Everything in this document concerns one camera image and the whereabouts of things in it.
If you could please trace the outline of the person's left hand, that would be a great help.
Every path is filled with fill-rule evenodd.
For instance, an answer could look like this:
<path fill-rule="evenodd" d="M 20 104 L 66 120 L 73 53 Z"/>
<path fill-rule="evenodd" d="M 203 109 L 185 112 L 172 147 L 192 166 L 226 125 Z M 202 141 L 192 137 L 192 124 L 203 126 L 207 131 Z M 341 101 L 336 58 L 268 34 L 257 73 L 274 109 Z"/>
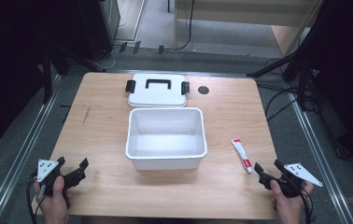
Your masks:
<path fill-rule="evenodd" d="M 68 208 L 67 204 L 72 202 L 72 194 L 64 192 L 64 178 L 58 176 L 53 184 L 53 195 L 45 197 L 39 205 L 43 214 L 45 224 L 68 224 Z"/>

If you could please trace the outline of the light wooden furniture frame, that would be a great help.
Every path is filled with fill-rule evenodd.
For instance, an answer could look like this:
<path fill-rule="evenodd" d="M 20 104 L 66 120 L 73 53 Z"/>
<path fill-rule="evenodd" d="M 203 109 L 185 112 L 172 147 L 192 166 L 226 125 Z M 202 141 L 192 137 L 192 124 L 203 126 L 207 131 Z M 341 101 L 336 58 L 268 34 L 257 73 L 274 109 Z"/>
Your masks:
<path fill-rule="evenodd" d="M 193 10 L 199 21 L 225 21 L 270 25 L 283 56 L 293 47 L 304 29 L 314 20 L 324 0 L 175 0 L 174 48 L 177 47 L 177 20 Z"/>

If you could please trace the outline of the black tripod stand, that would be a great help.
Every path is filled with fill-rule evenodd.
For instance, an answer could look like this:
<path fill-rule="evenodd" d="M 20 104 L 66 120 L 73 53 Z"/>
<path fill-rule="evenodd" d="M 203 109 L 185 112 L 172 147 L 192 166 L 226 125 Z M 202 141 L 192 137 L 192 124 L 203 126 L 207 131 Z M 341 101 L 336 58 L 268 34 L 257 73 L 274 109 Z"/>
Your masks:
<path fill-rule="evenodd" d="M 247 74 L 248 77 L 261 77 L 284 64 L 287 64 L 287 68 L 283 73 L 282 77 L 286 82 L 291 82 L 296 77 L 299 77 L 298 90 L 297 90 L 297 102 L 302 111 L 307 111 L 308 108 L 305 106 L 304 96 L 306 81 L 309 74 L 309 61 L 307 60 L 306 52 L 310 46 L 312 40 L 309 36 L 305 38 L 303 43 L 294 50 L 290 55 L 265 66 L 259 71 Z"/>

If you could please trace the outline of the person's right hand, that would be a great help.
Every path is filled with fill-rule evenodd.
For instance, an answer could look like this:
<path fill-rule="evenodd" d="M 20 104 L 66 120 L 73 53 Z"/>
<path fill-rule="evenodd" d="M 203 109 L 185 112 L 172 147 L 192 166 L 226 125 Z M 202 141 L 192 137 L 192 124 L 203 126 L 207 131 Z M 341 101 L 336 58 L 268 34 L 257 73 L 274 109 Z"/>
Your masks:
<path fill-rule="evenodd" d="M 301 197 L 287 198 L 275 180 L 270 182 L 273 199 L 272 204 L 276 210 L 278 224 L 300 224 L 304 201 Z"/>

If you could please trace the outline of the metal floor rail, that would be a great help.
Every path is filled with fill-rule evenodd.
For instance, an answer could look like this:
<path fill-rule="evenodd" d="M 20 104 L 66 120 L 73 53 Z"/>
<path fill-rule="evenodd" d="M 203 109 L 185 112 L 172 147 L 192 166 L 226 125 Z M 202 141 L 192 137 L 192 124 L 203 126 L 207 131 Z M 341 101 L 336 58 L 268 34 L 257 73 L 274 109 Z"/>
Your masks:
<path fill-rule="evenodd" d="M 346 197 L 335 178 L 331 166 L 326 160 L 309 118 L 297 103 L 293 103 L 292 107 L 301 124 L 306 141 L 322 176 L 322 183 L 330 195 L 333 207 L 335 208 L 341 224 L 353 224 L 353 214 L 347 204 Z"/>
<path fill-rule="evenodd" d="M 19 182 L 24 166 L 53 107 L 61 82 L 60 75 L 50 76 L 52 93 L 48 101 L 42 102 L 43 91 L 40 90 L 0 140 L 0 216 Z"/>

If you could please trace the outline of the black curtain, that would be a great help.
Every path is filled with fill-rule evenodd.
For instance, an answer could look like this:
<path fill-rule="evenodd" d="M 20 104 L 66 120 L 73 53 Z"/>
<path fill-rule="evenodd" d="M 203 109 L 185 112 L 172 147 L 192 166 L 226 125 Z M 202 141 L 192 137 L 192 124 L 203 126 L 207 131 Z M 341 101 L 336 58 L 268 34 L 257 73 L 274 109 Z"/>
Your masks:
<path fill-rule="evenodd" d="M 341 156 L 353 158 L 353 0 L 324 0 L 310 31 L 307 56 L 318 70 L 313 81 L 320 113 Z"/>
<path fill-rule="evenodd" d="M 0 139 L 49 76 L 38 66 L 65 0 L 0 0 Z"/>

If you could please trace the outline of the white lid with black handle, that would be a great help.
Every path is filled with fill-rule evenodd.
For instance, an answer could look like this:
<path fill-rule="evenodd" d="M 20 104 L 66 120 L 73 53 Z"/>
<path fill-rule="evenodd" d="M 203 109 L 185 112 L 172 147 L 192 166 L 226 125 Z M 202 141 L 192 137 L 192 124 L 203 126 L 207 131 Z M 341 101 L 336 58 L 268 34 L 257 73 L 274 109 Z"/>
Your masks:
<path fill-rule="evenodd" d="M 126 83 L 131 107 L 183 107 L 190 83 L 182 75 L 135 74 Z"/>

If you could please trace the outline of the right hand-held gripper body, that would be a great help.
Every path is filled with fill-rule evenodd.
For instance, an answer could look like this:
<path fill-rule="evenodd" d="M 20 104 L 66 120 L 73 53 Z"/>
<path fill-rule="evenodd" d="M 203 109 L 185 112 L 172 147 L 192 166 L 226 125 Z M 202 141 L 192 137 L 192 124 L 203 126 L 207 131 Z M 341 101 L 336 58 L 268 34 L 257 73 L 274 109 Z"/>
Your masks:
<path fill-rule="evenodd" d="M 301 194 L 303 189 L 303 182 L 308 181 L 315 186 L 322 187 L 323 184 L 316 177 L 314 177 L 308 170 L 306 170 L 299 162 L 292 164 L 284 164 L 286 173 L 282 174 L 279 178 L 263 172 L 259 175 L 259 183 L 264 185 L 266 189 L 271 190 L 270 182 L 275 180 L 282 190 L 282 193 L 287 198 L 294 198 Z"/>

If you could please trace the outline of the white and red ointment tube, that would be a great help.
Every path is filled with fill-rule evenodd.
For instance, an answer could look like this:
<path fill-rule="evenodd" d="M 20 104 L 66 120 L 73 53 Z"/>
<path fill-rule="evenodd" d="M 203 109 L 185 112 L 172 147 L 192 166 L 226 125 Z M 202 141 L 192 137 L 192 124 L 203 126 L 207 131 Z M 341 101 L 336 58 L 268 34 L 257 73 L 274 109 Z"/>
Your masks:
<path fill-rule="evenodd" d="M 239 155 L 242 163 L 244 164 L 245 168 L 247 169 L 247 172 L 251 174 L 253 172 L 251 163 L 249 161 L 249 158 L 247 156 L 247 153 L 245 152 L 244 146 L 241 142 L 240 138 L 235 138 L 231 140 L 232 145 L 234 149 L 236 150 L 237 154 Z"/>

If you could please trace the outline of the white plastic storage box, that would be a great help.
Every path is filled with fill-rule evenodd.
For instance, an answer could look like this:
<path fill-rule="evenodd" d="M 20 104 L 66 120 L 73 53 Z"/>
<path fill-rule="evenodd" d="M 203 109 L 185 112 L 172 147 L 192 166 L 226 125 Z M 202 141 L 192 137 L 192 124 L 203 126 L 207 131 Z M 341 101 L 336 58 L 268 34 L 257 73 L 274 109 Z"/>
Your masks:
<path fill-rule="evenodd" d="M 199 108 L 131 111 L 125 155 L 136 170 L 196 169 L 206 154 L 204 117 Z"/>

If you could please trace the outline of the dark cabinet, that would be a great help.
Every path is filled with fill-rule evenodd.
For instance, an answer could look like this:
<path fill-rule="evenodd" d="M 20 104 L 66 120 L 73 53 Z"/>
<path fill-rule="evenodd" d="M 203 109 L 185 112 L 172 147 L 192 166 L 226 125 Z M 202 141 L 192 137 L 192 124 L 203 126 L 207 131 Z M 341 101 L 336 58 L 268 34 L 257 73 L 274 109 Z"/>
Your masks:
<path fill-rule="evenodd" d="M 88 39 L 89 55 L 98 61 L 114 46 L 120 24 L 118 0 L 78 0 L 78 5 Z"/>

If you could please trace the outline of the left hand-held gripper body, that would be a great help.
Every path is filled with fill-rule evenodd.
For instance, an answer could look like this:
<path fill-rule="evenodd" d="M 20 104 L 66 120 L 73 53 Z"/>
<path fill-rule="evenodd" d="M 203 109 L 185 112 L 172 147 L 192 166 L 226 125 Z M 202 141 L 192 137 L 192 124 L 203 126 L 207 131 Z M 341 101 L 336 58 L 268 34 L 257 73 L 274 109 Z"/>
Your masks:
<path fill-rule="evenodd" d="M 62 176 L 61 168 L 57 167 L 57 161 L 40 159 L 36 169 L 36 180 L 39 183 L 39 196 L 51 196 L 53 194 L 53 184 L 58 176 Z M 64 190 L 77 186 L 86 177 L 85 170 L 79 167 L 71 173 L 64 175 Z"/>

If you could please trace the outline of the black metal stand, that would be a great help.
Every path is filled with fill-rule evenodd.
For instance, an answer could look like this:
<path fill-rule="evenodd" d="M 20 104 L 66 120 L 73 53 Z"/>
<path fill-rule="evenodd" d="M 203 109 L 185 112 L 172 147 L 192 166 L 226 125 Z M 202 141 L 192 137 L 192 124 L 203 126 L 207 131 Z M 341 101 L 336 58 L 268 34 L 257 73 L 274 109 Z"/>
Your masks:
<path fill-rule="evenodd" d="M 44 99 L 46 104 L 52 95 L 51 67 L 54 66 L 59 74 L 66 75 L 70 69 L 65 59 L 65 49 L 56 44 L 48 44 L 43 48 L 43 75 L 44 75 Z"/>

